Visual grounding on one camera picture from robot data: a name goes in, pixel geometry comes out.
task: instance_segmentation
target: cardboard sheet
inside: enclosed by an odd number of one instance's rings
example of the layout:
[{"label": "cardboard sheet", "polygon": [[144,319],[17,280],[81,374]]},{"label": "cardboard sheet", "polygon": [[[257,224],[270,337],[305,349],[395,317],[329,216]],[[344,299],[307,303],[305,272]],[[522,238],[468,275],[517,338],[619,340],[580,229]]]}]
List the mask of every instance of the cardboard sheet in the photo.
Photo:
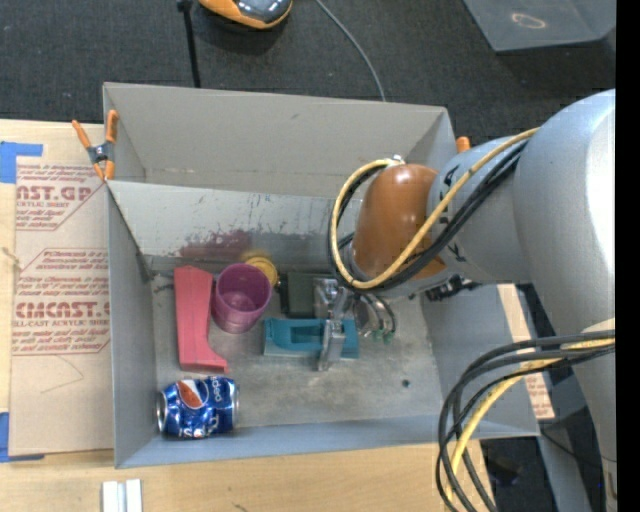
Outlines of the cardboard sheet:
[{"label": "cardboard sheet", "polygon": [[[102,125],[85,129],[104,142]],[[4,185],[15,244],[3,241],[2,271],[18,270],[2,304],[10,350],[4,325],[0,340],[11,353],[9,454],[110,448],[105,186],[70,123],[1,121],[0,140],[42,145],[41,157],[17,158],[16,183]]]}]

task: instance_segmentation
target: yellow cable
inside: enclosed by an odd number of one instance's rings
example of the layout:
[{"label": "yellow cable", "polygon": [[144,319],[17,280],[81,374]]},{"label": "yellow cable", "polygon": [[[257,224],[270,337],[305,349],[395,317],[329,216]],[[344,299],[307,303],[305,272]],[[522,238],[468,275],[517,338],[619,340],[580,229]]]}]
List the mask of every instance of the yellow cable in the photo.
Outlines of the yellow cable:
[{"label": "yellow cable", "polygon": [[[590,341],[581,341],[577,343],[571,343],[571,344],[567,344],[566,346],[563,345],[562,347],[570,350],[576,350],[580,348],[602,348],[609,345],[613,345],[614,343],[615,343],[615,338],[603,338],[599,340],[590,340]],[[521,367],[521,370],[519,371],[528,371],[528,370],[534,370],[538,368],[542,369],[559,360],[560,360],[559,358],[554,358],[554,359],[541,359],[539,361],[529,361],[527,363],[524,363]],[[512,377],[511,379],[507,379],[497,384],[491,391],[489,391],[489,393],[487,393],[487,396],[484,398],[484,400],[480,403],[480,405],[474,411],[473,415],[465,425],[465,428],[462,431],[462,434],[458,438],[453,455],[451,456],[451,469],[453,470],[454,475],[458,470],[458,466],[460,465],[460,460],[462,459],[462,455],[467,449],[467,444],[469,443],[471,436],[475,432],[478,424],[480,423],[484,415],[491,408],[491,406],[496,402],[496,400],[498,400],[498,398],[500,398],[511,386],[513,386],[516,382],[518,382],[523,377],[524,375],[518,375],[516,377]],[[451,500],[452,498],[452,492],[453,491],[451,488],[451,482],[448,482],[446,487],[446,494],[449,500]]]},{"label": "yellow cable", "polygon": [[329,228],[331,252],[333,255],[333,259],[336,262],[336,267],[338,268],[338,271],[340,272],[342,277],[346,279],[351,286],[361,290],[367,290],[375,286],[378,286],[379,284],[384,283],[393,274],[395,274],[398,271],[398,269],[407,261],[409,256],[413,254],[416,247],[418,247],[422,239],[425,237],[425,235],[428,233],[431,227],[435,224],[435,222],[438,220],[442,212],[453,200],[454,196],[458,193],[458,191],[462,188],[462,186],[467,181],[469,181],[469,179],[481,167],[483,167],[487,162],[493,159],[496,155],[500,154],[502,151],[513,146],[514,144],[517,144],[518,142],[524,139],[530,138],[537,130],[538,130],[537,128],[532,128],[531,130],[527,130],[518,135],[515,135],[514,137],[511,137],[510,139],[506,140],[502,144],[495,147],[493,150],[489,151],[480,160],[478,160],[465,174],[462,175],[462,177],[458,181],[456,181],[453,187],[449,189],[449,192],[447,192],[447,194],[442,198],[440,203],[438,203],[438,206],[433,210],[431,215],[429,215],[425,223],[422,225],[422,227],[418,230],[418,232],[412,238],[411,242],[409,242],[409,245],[407,245],[404,251],[402,251],[400,256],[398,256],[398,258],[382,274],[380,274],[379,276],[369,281],[359,281],[355,279],[350,274],[349,270],[343,263],[342,258],[340,257],[340,249],[338,247],[338,214],[340,212],[340,207],[342,206],[342,201],[344,200],[344,197],[347,194],[349,188],[360,176],[362,176],[365,172],[369,171],[373,167],[385,165],[385,163],[386,165],[391,165],[391,164],[395,165],[395,164],[398,164],[398,162],[395,160],[389,160],[389,159],[376,160],[355,171],[349,177],[346,183],[343,185],[342,189],[340,190],[340,193],[338,194],[338,198],[336,199],[335,205],[333,207],[333,212],[331,215],[331,224]]}]

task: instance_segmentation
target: yellow lid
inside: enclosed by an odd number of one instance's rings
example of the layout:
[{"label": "yellow lid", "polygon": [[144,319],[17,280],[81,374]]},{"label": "yellow lid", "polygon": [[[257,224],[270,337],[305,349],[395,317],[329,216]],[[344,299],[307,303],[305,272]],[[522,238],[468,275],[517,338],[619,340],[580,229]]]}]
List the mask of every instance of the yellow lid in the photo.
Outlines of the yellow lid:
[{"label": "yellow lid", "polygon": [[254,256],[245,261],[247,265],[259,268],[269,279],[271,286],[278,284],[278,271],[271,260],[263,256]]}]

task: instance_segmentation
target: cable bundle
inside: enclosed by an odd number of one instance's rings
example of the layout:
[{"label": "cable bundle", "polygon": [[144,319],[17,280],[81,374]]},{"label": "cable bundle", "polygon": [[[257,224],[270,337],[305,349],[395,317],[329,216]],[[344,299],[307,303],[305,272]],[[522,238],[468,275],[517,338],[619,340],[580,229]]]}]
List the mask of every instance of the cable bundle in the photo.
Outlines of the cable bundle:
[{"label": "cable bundle", "polygon": [[[497,512],[486,489],[480,482],[466,446],[484,415],[511,386],[526,375],[552,368],[573,366],[611,354],[614,351],[615,330],[607,330],[514,343],[494,349],[469,365],[447,396],[438,423],[440,452],[436,462],[436,484],[447,507],[453,511],[458,510],[452,501],[453,493],[455,493],[465,510],[476,510],[456,477],[459,463],[463,460],[487,509],[491,512]],[[519,370],[507,373],[483,386],[465,404],[464,408],[462,407],[462,394],[469,383],[491,371],[513,364],[521,364],[522,366]],[[448,422],[452,422],[452,425],[447,429]],[[457,442],[453,454],[450,455],[447,445],[454,437],[457,438]],[[443,470],[448,479],[446,488],[442,483],[441,472]]]},{"label": "cable bundle", "polygon": [[[346,265],[343,263],[340,256],[340,250],[351,240],[353,235],[349,235],[342,240],[338,240],[338,224],[349,201],[358,187],[378,171],[402,162],[392,159],[375,160],[356,170],[347,179],[338,194],[338,198],[336,199],[333,207],[329,226],[329,261],[331,267],[335,267],[335,269],[337,269],[335,274],[339,283],[351,290],[376,292],[392,289],[415,276],[431,260],[438,256],[460,228],[462,228],[464,223],[469,220],[478,207],[486,200],[486,198],[489,197],[489,195],[501,183],[503,183],[508,176],[513,174],[522,150],[524,149],[527,141],[536,131],[537,128],[533,128],[508,139],[488,152],[484,157],[478,160],[478,162],[471,166],[470,169],[462,174],[462,176],[451,187],[449,192],[447,192],[447,194],[438,203],[424,224],[416,232],[415,236],[403,250],[402,254],[400,254],[400,256],[398,256],[398,258],[382,274],[368,281],[360,281],[356,279],[351,275]],[[432,243],[431,246],[429,246],[428,249],[418,255],[413,254],[416,247],[418,247],[422,239],[440,218],[464,184],[467,183],[478,170],[504,151],[507,151],[506,154],[500,158],[494,167],[487,173],[482,182],[476,187],[473,193],[470,194],[440,236]]]}]

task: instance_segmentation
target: gray box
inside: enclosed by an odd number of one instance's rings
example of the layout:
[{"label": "gray box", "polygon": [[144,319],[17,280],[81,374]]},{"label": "gray box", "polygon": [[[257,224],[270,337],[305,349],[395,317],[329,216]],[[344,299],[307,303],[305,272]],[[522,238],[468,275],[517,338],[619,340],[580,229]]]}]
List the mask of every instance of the gray box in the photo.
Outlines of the gray box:
[{"label": "gray box", "polygon": [[[441,303],[393,299],[393,342],[362,340],[359,359],[328,372],[263,356],[262,324],[234,336],[212,323],[210,343],[240,387],[237,428],[167,439],[154,404],[168,384],[199,375],[177,362],[173,268],[216,273],[259,249],[280,271],[326,272],[329,212],[347,176],[393,154],[441,168],[456,151],[447,111],[122,84],[105,84],[104,106],[120,115],[107,199],[116,467],[435,442],[444,395],[466,365],[512,342],[495,286]],[[267,315],[279,315],[277,297]],[[518,385],[476,436],[537,432]]]}]

